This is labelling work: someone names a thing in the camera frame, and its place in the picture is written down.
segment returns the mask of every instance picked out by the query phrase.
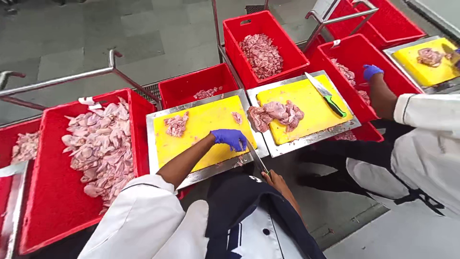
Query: blue nitrile glove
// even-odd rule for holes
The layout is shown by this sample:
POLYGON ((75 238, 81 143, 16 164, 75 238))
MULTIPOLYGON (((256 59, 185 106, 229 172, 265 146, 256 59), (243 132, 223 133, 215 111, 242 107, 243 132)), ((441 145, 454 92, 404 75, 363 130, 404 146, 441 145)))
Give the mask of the blue nitrile glove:
POLYGON ((214 143, 225 143, 230 146, 230 151, 233 149, 237 152, 246 150, 246 137, 237 129, 216 129, 211 130, 211 133, 216 137, 214 143))
POLYGON ((383 70, 375 65, 364 65, 362 67, 365 68, 363 76, 366 81, 369 81, 374 74, 383 73, 383 70))

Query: crate handle hole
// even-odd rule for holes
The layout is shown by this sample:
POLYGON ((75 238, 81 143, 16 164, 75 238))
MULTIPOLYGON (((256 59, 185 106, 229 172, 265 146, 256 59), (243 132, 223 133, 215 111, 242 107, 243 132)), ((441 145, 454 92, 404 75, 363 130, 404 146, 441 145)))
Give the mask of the crate handle hole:
POLYGON ((250 23, 251 23, 251 19, 241 21, 241 22, 240 22, 240 25, 243 25, 243 24, 250 24, 250 23))

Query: navy blue apron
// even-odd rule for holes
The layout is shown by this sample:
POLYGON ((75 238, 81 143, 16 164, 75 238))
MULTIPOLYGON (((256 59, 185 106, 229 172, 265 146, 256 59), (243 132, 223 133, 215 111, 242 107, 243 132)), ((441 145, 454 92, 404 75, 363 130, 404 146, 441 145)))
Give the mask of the navy blue apron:
POLYGON ((268 201, 270 209, 284 221, 304 254, 311 259, 326 259, 289 201, 275 188, 256 180, 234 170, 212 178, 207 196, 209 217, 205 237, 209 238, 209 243, 206 259, 231 258, 227 253, 228 230, 253 213, 262 199, 268 201))

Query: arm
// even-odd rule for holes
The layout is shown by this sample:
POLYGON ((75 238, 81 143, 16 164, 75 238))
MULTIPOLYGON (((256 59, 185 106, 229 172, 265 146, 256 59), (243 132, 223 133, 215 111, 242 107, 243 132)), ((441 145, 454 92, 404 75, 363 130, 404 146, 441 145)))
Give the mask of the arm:
POLYGON ((289 201, 289 203, 292 205, 294 210, 297 211, 297 213, 299 214, 300 218, 302 219, 302 222, 306 226, 306 224, 304 222, 304 218, 302 217, 302 212, 300 211, 300 206, 297 203, 297 201, 295 200, 294 195, 292 194, 292 192, 289 189, 288 185, 284 181, 283 177, 278 175, 278 174, 276 174, 275 171, 273 171, 273 170, 270 170, 270 174, 271 174, 271 179, 270 179, 270 176, 268 176, 268 174, 266 174, 265 172, 262 172, 262 177, 265 179, 265 181, 270 186, 273 186, 278 192, 281 193, 281 195, 283 195, 283 197, 285 199, 287 199, 289 201))
POLYGON ((172 183, 174 188, 177 189, 187 175, 190 174, 196 163, 214 144, 218 143, 228 144, 230 150, 235 149, 235 151, 241 152, 246 149, 247 140, 243 133, 236 129, 212 130, 198 143, 167 162, 156 174, 163 177, 166 182, 172 183))
POLYGON ((398 98, 383 80, 383 71, 372 65, 364 65, 364 79, 369 82, 372 108, 380 118, 393 120, 398 98))

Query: raw chicken meat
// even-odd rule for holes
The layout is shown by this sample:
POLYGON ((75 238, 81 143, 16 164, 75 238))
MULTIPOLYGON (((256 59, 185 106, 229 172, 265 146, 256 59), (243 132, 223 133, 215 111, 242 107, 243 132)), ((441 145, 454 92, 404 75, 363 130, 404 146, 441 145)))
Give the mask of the raw chicken meat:
POLYGON ((132 180, 134 167, 131 149, 129 106, 118 97, 118 104, 110 103, 105 109, 92 110, 77 117, 68 117, 70 135, 62 136, 62 142, 71 151, 70 167, 83 171, 80 179, 87 183, 85 194, 101 196, 107 211, 122 188, 132 180))
POLYGON ((259 79, 279 74, 283 68, 283 58, 272 42, 271 38, 262 33, 248 35, 238 44, 259 79))
POLYGON ((417 62, 431 67, 439 67, 444 57, 444 54, 439 51, 433 51, 430 47, 419 49, 418 53, 417 62))
POLYGON ((166 134, 173 137, 182 137, 185 131, 185 123, 189 119, 189 112, 185 112, 183 116, 176 115, 173 118, 165 119, 165 125, 168 126, 166 134))
POLYGON ((355 73, 350 71, 348 67, 337 62, 337 59, 331 59, 332 64, 345 76, 345 78, 350 82, 352 86, 356 85, 355 82, 355 73))
POLYGON ((371 105, 371 99, 369 98, 369 96, 368 96, 368 94, 366 93, 366 91, 359 90, 359 91, 358 91, 358 94, 364 99, 364 102, 365 102, 367 105, 371 105))
POLYGON ((201 100, 201 99, 204 99, 204 98, 209 98, 209 97, 212 97, 214 96, 214 93, 216 93, 218 90, 222 90, 223 87, 222 86, 219 86, 219 88, 217 87, 214 87, 213 89, 209 89, 209 90, 200 90, 198 93, 196 93, 193 98, 195 99, 198 99, 198 100, 201 100))
POLYGON ((260 132, 268 130, 268 123, 273 119, 286 125, 286 132, 292 132, 299 125, 299 121, 304 118, 304 112, 299 109, 291 100, 287 100, 286 105, 279 102, 270 102, 263 107, 251 106, 248 109, 249 116, 254 121, 256 129, 260 132))
POLYGON ((11 164, 17 164, 23 161, 35 159, 37 157, 38 140, 40 133, 26 133, 17 135, 17 141, 13 147, 11 164))
POLYGON ((238 113, 238 112, 231 112, 231 115, 235 119, 235 122, 238 123, 239 125, 241 125, 241 123, 242 123, 241 114, 238 113))
POLYGON ((356 141, 357 138, 355 134, 351 130, 342 132, 340 134, 337 134, 334 136, 334 139, 336 140, 350 140, 350 141, 356 141))

